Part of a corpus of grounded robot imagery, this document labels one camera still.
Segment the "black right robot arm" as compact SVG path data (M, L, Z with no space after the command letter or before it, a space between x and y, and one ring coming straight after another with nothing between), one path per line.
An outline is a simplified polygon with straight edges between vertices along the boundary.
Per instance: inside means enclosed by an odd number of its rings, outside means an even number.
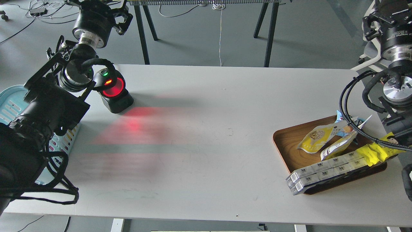
M362 99L368 108L388 113L382 123L398 142L395 148L411 151L411 1L377 0L375 5L362 19L364 37L377 39L378 55L390 64L367 83Z

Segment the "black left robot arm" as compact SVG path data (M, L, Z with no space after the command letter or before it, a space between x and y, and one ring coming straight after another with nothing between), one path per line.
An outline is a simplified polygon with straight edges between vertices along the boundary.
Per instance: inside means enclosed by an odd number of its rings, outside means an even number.
M68 155L50 151L54 135L63 136L81 121L90 108L91 91L101 95L112 113L133 104L124 77L96 50L107 45L112 28L127 31L133 16L126 1L111 8L108 0L67 0L79 16L72 31L74 41L60 40L48 62L24 85L28 106L8 125L1 124L1 212L16 199L32 200L24 193L69 194L71 201L40 198L54 204L76 204L79 190L64 175Z

